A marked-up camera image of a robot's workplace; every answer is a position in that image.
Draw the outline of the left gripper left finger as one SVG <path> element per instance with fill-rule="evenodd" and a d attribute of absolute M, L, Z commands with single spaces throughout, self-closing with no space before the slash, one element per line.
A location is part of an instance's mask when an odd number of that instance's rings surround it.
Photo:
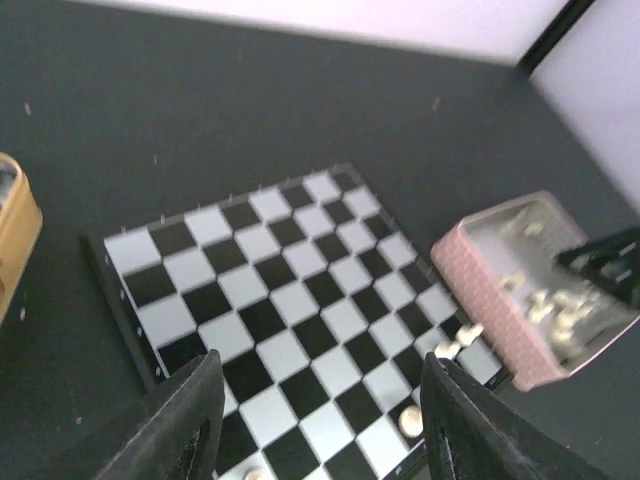
<path fill-rule="evenodd" d="M 211 479 L 225 393 L 217 350 L 191 360 L 145 399 L 143 419 L 97 479 Z"/>

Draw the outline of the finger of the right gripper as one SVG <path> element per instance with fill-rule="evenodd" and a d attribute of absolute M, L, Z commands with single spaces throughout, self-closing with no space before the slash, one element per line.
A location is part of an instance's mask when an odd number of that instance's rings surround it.
<path fill-rule="evenodd" d="M 561 251 L 556 263 L 631 308 L 639 309 L 639 228 Z"/>

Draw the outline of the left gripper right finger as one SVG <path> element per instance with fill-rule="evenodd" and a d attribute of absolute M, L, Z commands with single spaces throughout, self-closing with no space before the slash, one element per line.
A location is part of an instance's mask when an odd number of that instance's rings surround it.
<path fill-rule="evenodd" d="M 432 352 L 424 360 L 420 403 L 433 479 L 608 477 L 524 420 L 453 361 Z"/>

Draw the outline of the white pawn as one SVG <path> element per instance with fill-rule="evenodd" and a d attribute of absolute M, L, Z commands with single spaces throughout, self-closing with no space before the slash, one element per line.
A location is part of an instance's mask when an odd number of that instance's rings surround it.
<path fill-rule="evenodd" d="M 461 349 L 462 346 L 457 341 L 443 341 L 435 347 L 433 353 L 437 358 L 454 360 Z"/>
<path fill-rule="evenodd" d="M 460 344 L 462 348 L 468 348 L 481 337 L 483 331 L 484 326 L 481 324 L 463 325 L 456 332 L 455 340 Z"/>

